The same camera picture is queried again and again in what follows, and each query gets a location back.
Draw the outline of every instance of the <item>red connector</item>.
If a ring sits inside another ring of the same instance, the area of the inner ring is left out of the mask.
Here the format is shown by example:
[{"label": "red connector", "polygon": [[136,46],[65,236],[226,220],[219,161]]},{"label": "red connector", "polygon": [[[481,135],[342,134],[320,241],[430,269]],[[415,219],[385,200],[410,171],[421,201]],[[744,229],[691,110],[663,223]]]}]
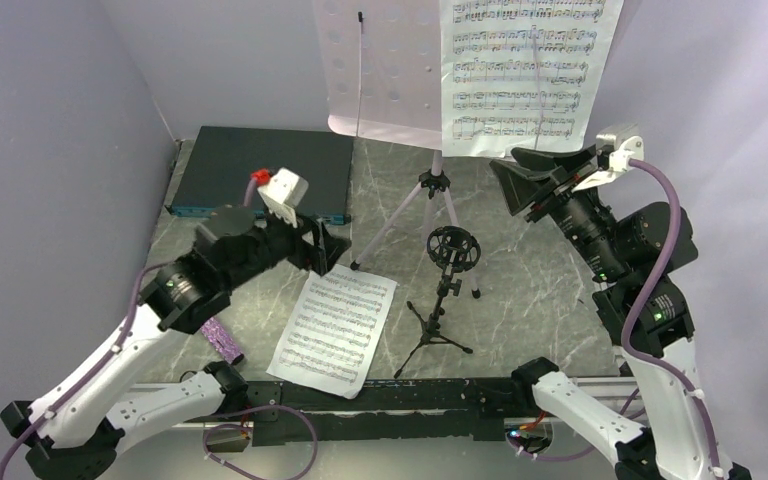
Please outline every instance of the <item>red connector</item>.
[{"label": "red connector", "polygon": [[272,178],[272,174],[269,173],[268,169],[261,168],[260,170],[252,173],[251,178],[257,180],[258,187],[262,187],[269,183],[269,179]]}]

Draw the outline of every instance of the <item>mini black tripod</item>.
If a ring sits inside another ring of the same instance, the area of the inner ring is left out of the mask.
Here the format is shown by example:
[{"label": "mini black tripod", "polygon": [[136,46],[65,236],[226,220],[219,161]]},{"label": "mini black tripod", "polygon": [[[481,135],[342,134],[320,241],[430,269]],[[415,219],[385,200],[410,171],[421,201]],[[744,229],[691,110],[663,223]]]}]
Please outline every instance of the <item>mini black tripod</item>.
[{"label": "mini black tripod", "polygon": [[434,304],[434,309],[428,315],[428,320],[424,320],[414,308],[413,303],[407,302],[408,309],[416,315],[420,325],[422,325],[422,336],[416,347],[411,350],[405,363],[393,375],[393,378],[399,378],[413,354],[425,345],[454,345],[463,350],[464,353],[472,353],[471,348],[440,334],[440,316],[446,313],[442,304],[443,299],[449,295],[449,291],[451,290],[455,297],[460,293],[461,281],[453,281],[454,274],[472,269],[481,257],[481,247],[479,247],[475,237],[463,228],[447,226],[431,232],[426,248],[428,249],[428,256],[431,257],[434,264],[443,270],[443,275],[437,284],[437,303]]}]

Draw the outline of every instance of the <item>perforated music stand panel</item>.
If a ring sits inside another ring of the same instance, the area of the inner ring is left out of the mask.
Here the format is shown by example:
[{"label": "perforated music stand panel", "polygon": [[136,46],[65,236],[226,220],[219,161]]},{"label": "perforated music stand panel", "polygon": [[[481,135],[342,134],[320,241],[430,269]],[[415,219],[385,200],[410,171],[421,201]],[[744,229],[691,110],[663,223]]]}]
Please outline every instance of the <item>perforated music stand panel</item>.
[{"label": "perforated music stand panel", "polygon": [[[328,85],[328,126],[439,150],[440,9],[437,0],[312,0]],[[360,48],[358,12],[363,12]],[[359,75],[359,50],[363,73]],[[358,128],[358,86],[361,122]]]}]

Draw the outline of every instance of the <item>music stand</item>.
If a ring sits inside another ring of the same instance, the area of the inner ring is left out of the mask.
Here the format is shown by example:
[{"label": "music stand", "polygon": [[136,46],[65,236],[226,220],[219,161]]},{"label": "music stand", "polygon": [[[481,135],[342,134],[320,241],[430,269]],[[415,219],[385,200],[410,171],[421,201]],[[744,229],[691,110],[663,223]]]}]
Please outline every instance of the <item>music stand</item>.
[{"label": "music stand", "polygon": [[[445,199],[450,224],[460,226],[440,151],[440,9],[437,0],[312,3],[328,85],[329,128],[341,135],[434,150],[431,168],[420,174],[413,190],[352,262],[357,270],[420,191],[428,193],[423,246],[431,234],[433,197],[438,193]],[[467,280],[472,296],[479,298],[474,271],[467,272]]]}]

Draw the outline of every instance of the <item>table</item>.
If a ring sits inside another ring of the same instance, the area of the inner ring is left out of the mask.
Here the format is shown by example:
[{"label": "table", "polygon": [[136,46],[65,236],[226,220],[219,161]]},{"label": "table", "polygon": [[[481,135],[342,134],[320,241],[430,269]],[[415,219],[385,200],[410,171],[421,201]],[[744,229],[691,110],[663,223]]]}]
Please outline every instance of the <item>table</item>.
[{"label": "table", "polygon": [[[174,195],[186,167],[192,141],[184,142],[167,200]],[[348,266],[398,206],[417,175],[430,165],[431,150],[374,140],[355,140],[349,225],[329,227],[348,236],[354,247],[340,259]],[[601,327],[590,294],[591,272],[555,224],[548,219],[527,224],[511,217],[488,160],[451,158],[446,175],[461,225],[481,245],[476,267],[482,297],[464,287],[449,296],[441,319],[444,335],[475,350],[466,355],[455,347],[420,349],[402,374],[409,378],[508,376],[517,366],[545,356],[570,376],[615,376],[617,368],[607,333]],[[436,197],[436,226],[446,225],[443,199]],[[427,314],[436,299],[440,269],[420,243],[424,201],[414,202],[390,230],[364,271],[399,283],[368,378],[392,378],[419,340],[420,326],[405,307],[411,300]],[[163,211],[148,255],[148,264],[174,259],[191,247],[198,218],[172,217]],[[249,380],[274,380],[265,373],[275,345],[307,277],[282,262],[239,288],[219,320],[242,346],[247,361],[240,366]],[[200,334],[183,348],[161,356],[140,382],[175,382],[188,370],[219,360]]]}]

